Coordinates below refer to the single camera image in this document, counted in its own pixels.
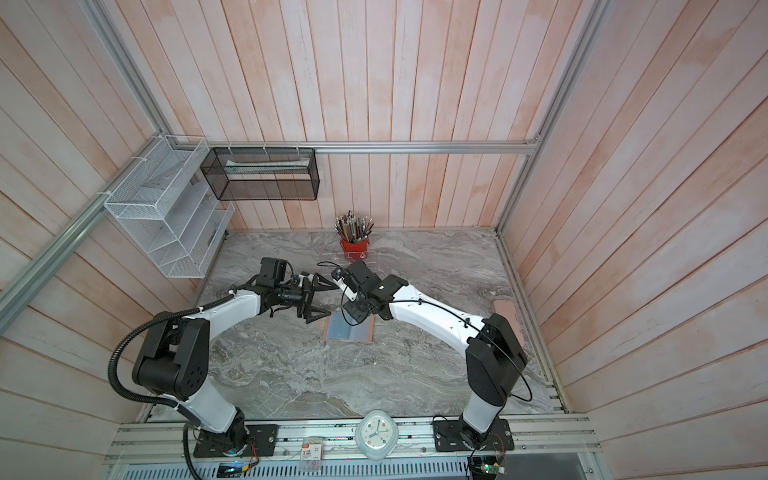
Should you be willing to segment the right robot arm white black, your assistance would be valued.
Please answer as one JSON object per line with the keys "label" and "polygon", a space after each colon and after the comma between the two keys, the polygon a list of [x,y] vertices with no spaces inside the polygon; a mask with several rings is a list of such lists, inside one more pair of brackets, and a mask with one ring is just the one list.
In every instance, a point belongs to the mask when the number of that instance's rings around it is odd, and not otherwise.
{"label": "right robot arm white black", "polygon": [[361,260],[335,268],[332,280],[347,299],[344,313],[352,318],[377,315],[405,322],[462,354],[471,390],[460,417],[462,426],[476,435],[490,430],[527,366],[522,345],[504,316],[463,312],[429,297],[403,278],[380,278]]}

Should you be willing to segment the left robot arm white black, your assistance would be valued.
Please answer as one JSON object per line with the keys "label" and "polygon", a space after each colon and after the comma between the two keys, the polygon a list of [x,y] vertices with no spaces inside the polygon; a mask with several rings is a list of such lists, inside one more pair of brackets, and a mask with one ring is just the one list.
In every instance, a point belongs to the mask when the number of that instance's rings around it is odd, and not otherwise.
{"label": "left robot arm white black", "polygon": [[162,312],[138,328],[144,337],[134,363],[133,382],[152,393],[148,403],[164,404],[200,430],[243,435],[242,411],[224,399],[208,378],[210,343],[234,326],[268,313],[295,309],[312,323],[330,315],[313,305],[317,292],[338,288],[318,273],[285,277],[289,262],[261,260],[260,271],[224,297],[179,312]]}

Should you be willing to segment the clear acrylic organizer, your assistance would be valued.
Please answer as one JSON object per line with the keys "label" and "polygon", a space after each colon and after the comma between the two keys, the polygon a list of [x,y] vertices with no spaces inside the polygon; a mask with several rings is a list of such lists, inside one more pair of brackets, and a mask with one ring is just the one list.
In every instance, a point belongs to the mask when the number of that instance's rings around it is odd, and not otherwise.
{"label": "clear acrylic organizer", "polygon": [[376,262],[368,258],[367,253],[342,253],[320,261],[318,267],[330,269],[333,278],[353,280],[358,283],[380,281],[382,276],[376,271]]}

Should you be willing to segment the red pencil cup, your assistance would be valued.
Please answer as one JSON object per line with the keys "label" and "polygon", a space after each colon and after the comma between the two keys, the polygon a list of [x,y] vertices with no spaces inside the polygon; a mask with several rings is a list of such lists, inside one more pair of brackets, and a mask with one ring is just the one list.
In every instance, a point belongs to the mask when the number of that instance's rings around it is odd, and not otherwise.
{"label": "red pencil cup", "polygon": [[341,246],[344,258],[349,263],[353,263],[357,260],[365,260],[368,258],[368,238],[362,239],[357,243],[351,243],[346,239],[341,238],[339,240],[339,244]]}

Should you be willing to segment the bundle of coloured pencils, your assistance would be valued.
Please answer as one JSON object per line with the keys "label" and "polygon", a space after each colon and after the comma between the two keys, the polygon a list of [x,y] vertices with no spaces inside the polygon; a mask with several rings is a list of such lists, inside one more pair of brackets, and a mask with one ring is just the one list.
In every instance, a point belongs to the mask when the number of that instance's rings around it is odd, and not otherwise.
{"label": "bundle of coloured pencils", "polygon": [[375,225],[373,219],[349,210],[335,218],[335,229],[342,240],[357,244],[367,240]]}

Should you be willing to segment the pink case on table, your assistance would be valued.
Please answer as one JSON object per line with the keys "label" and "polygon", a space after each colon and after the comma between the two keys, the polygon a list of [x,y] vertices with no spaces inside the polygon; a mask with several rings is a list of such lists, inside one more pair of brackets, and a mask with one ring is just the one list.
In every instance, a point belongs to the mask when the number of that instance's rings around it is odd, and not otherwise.
{"label": "pink case on table", "polygon": [[508,321],[520,345],[525,346],[525,336],[518,319],[515,303],[512,300],[497,299],[493,301],[492,308],[496,314],[503,316]]}

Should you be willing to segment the white analog clock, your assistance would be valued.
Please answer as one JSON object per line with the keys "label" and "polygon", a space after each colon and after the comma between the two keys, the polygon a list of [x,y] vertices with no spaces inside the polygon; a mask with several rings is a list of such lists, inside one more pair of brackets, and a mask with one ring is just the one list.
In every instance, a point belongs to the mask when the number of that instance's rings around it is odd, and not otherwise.
{"label": "white analog clock", "polygon": [[382,410],[369,412],[355,427],[354,440],[369,460],[380,461],[396,447],[399,429],[394,419]]}

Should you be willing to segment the small red white box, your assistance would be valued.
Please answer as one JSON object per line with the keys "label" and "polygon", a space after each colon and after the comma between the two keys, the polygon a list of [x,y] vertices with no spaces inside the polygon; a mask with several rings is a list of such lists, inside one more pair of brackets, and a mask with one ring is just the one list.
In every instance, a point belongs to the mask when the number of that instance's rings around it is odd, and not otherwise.
{"label": "small red white box", "polygon": [[322,470],[324,438],[318,436],[303,439],[298,469],[305,473],[317,473]]}

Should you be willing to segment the left blue circuit board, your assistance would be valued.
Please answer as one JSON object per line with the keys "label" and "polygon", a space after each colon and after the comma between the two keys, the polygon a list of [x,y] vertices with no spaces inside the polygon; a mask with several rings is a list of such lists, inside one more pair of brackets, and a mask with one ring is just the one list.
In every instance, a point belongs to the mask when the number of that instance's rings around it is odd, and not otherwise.
{"label": "left blue circuit board", "polygon": [[243,462],[219,463],[216,470],[217,479],[242,478],[249,470],[250,465]]}

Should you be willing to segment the green circuit board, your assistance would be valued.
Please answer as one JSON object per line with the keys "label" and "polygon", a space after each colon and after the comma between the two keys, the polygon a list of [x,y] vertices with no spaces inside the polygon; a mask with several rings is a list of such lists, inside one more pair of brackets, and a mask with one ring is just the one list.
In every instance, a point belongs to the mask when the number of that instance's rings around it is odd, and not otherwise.
{"label": "green circuit board", "polygon": [[495,480],[506,473],[506,467],[495,457],[469,457],[467,459],[466,476],[471,480]]}

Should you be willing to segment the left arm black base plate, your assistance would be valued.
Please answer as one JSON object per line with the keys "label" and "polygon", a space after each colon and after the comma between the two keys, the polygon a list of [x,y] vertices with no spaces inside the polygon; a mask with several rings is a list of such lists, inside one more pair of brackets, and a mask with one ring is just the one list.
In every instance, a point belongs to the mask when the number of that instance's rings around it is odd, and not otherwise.
{"label": "left arm black base plate", "polygon": [[193,454],[196,458],[270,457],[278,439],[277,424],[244,424],[227,433],[202,430]]}

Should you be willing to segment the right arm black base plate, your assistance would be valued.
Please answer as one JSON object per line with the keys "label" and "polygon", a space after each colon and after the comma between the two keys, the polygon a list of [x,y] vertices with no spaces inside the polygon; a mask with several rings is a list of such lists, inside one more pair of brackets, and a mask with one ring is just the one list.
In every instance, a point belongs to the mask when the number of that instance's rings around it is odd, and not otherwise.
{"label": "right arm black base plate", "polygon": [[496,418],[489,429],[478,433],[463,419],[441,417],[432,421],[435,449],[438,452],[499,451],[515,449],[511,428],[505,419]]}

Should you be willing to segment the aluminium frame rail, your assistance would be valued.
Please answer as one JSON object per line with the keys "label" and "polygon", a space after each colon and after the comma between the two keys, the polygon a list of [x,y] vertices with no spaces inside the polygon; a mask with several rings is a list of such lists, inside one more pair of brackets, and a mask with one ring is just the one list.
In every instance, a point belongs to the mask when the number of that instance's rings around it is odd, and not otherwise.
{"label": "aluminium frame rail", "polygon": [[175,140],[179,149],[193,148],[200,141],[210,148],[312,149],[317,154],[531,154],[538,144],[518,141],[283,141],[225,142],[197,137]]}

